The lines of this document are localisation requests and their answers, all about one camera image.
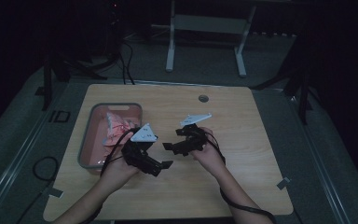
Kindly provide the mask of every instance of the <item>person's left hand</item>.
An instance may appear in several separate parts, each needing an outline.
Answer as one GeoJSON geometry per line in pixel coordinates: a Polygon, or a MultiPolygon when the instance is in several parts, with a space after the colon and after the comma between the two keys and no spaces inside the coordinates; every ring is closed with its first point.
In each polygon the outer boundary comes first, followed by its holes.
{"type": "Polygon", "coordinates": [[[107,165],[98,183],[109,194],[121,189],[131,177],[139,172],[138,168],[128,165],[121,156],[121,147],[118,147],[117,152],[113,156],[112,161],[107,165]]]}

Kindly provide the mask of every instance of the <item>small round object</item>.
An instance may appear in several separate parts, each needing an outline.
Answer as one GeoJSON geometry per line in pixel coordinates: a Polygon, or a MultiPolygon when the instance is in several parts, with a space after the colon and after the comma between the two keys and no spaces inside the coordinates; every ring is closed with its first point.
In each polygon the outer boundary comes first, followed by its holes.
{"type": "Polygon", "coordinates": [[[209,97],[207,95],[200,95],[199,101],[201,101],[203,103],[207,103],[209,101],[209,97]]]}

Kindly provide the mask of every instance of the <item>white triangular piece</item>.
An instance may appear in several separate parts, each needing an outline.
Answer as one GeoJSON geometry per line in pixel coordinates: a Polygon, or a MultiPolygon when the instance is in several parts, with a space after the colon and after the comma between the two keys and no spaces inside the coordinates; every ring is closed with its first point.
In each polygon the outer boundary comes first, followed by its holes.
{"type": "Polygon", "coordinates": [[[180,124],[181,124],[182,126],[194,124],[194,123],[197,123],[197,122],[199,122],[199,121],[208,119],[208,118],[210,118],[211,116],[212,116],[211,113],[206,114],[206,115],[188,115],[185,120],[183,120],[183,121],[180,122],[180,124]]]}
{"type": "Polygon", "coordinates": [[[157,137],[153,134],[150,124],[146,123],[136,134],[131,137],[132,142],[156,142],[157,137]]]}

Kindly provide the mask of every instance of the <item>person's right hand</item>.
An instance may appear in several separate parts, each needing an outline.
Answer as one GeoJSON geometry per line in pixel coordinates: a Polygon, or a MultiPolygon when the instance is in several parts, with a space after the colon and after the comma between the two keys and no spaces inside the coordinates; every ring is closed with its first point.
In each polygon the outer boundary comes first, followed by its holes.
{"type": "MultiPolygon", "coordinates": [[[[207,133],[206,135],[209,141],[213,142],[213,132],[207,128],[201,129],[207,133]]],[[[225,172],[228,171],[219,153],[210,143],[207,143],[202,151],[193,150],[190,151],[190,154],[193,156],[194,160],[199,161],[202,167],[216,178],[220,175],[224,175],[225,172]]]]}

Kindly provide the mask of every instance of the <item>dark background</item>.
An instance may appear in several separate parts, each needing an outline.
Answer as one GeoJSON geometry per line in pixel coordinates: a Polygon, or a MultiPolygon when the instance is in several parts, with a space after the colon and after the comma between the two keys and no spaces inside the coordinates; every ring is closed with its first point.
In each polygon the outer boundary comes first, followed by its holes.
{"type": "MultiPolygon", "coordinates": [[[[117,17],[124,27],[137,30],[147,39],[150,24],[169,24],[170,2],[0,0],[0,116],[26,79],[43,65],[47,53],[60,50],[89,61],[91,55],[119,50],[114,41],[104,46],[106,29],[117,17]]],[[[241,10],[226,10],[243,5],[243,1],[177,2],[177,10],[185,13],[197,10],[201,14],[243,17],[241,10]]],[[[358,169],[358,1],[257,4],[251,31],[269,36],[297,35],[284,69],[307,62],[311,85],[358,169]]],[[[115,35],[113,32],[108,37],[114,39],[115,35]]]]}

